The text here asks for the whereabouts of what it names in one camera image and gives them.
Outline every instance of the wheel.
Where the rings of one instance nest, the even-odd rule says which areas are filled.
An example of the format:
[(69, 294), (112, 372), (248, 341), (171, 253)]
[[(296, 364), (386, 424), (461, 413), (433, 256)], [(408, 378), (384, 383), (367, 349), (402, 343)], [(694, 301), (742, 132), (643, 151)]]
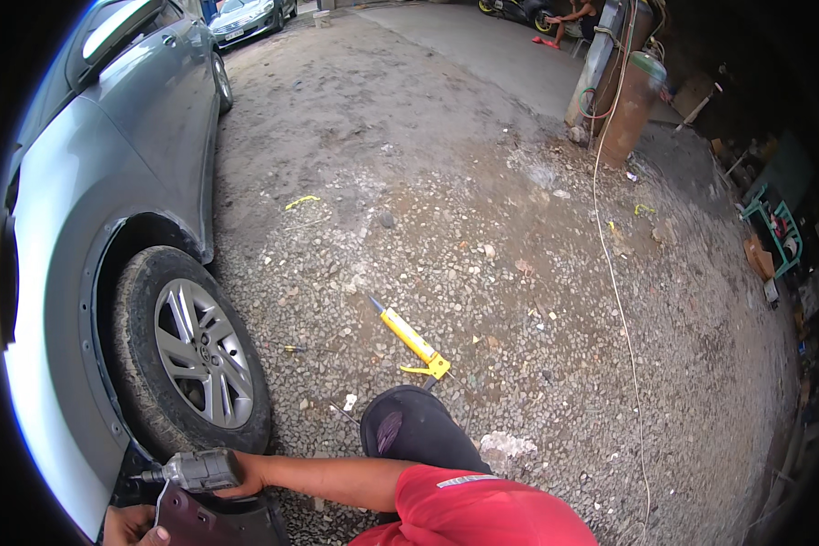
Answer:
[(225, 446), (262, 453), (270, 394), (245, 326), (215, 279), (170, 246), (134, 256), (112, 314), (123, 414), (159, 459)]
[(480, 0), (477, 6), (480, 7), (480, 11), (482, 11), (485, 15), (494, 15), (494, 8), (492, 8), (491, 0), (487, 0), (489, 4), (486, 4), (486, 0)]
[(557, 25), (547, 23), (543, 17), (554, 16), (549, 10), (537, 10), (534, 14), (534, 28), (537, 32), (542, 32), (548, 36), (555, 36), (558, 30)]
[(212, 51), (212, 74), (216, 79), (216, 90), (218, 91), (218, 113), (224, 114), (234, 105), (234, 93), (230, 91), (228, 72), (224, 70), (222, 56), (215, 51)]
[(285, 17), (282, 15), (282, 6), (276, 10), (276, 32), (285, 28)]

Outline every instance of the hand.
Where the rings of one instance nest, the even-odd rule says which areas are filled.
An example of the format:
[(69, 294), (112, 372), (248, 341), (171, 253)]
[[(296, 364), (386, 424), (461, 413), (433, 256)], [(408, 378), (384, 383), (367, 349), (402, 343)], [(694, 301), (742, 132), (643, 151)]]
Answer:
[(163, 527), (152, 528), (152, 523), (154, 507), (150, 504), (110, 506), (103, 521), (103, 546), (167, 546), (170, 534)]
[(252, 455), (239, 451), (234, 451), (234, 455), (237, 455), (237, 462), (240, 464), (240, 470), (244, 476), (243, 484), (239, 487), (230, 487), (229, 489), (214, 491), (213, 493), (215, 493), (216, 496), (227, 498), (254, 495), (270, 485), (264, 475), (268, 459), (266, 456)]

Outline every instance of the car bumper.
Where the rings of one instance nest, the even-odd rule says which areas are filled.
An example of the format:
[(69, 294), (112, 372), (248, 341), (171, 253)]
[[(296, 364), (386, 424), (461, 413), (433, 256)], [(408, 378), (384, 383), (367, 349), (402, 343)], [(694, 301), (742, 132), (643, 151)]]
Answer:
[[(216, 43), (218, 44), (219, 49), (224, 49), (225, 47), (232, 46), (239, 42), (242, 42), (244, 39), (251, 38), (253, 36), (258, 36), (268, 30), (273, 30), (276, 28), (276, 10), (271, 11), (270, 13), (264, 13), (264, 15), (255, 17), (245, 25), (231, 29), (227, 32), (214, 32), (213, 36), (216, 38)], [(227, 39), (227, 37), (238, 30), (242, 29), (243, 34), (237, 36), (236, 38)]]

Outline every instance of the alloy wheel rim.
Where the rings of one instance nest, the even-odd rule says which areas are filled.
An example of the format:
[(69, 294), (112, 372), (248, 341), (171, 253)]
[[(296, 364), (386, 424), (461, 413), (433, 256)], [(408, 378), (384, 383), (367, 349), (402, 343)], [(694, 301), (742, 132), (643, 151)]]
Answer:
[(230, 84), (228, 83), (228, 75), (224, 72), (224, 65), (220, 60), (216, 60), (216, 73), (218, 74), (218, 86), (221, 88), (222, 95), (224, 95), (225, 99), (229, 99)]
[(542, 14), (538, 15), (534, 21), (534, 24), (537, 26), (537, 30), (539, 30), (540, 32), (549, 32), (550, 30), (552, 30), (552, 24), (547, 23), (544, 17), (546, 16)]
[(175, 278), (158, 295), (155, 345), (182, 400), (221, 428), (251, 416), (249, 363), (234, 327), (216, 300), (193, 280)]

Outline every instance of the fender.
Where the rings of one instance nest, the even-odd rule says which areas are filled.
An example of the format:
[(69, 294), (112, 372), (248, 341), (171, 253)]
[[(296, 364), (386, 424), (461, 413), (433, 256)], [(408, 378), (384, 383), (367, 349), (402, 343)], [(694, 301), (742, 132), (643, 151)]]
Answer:
[(534, 15), (539, 10), (544, 10), (546, 16), (555, 16), (556, 13), (552, 10), (552, 5), (549, 0), (525, 0), (522, 6), (525, 9), (525, 17), (529, 22), (534, 22)]

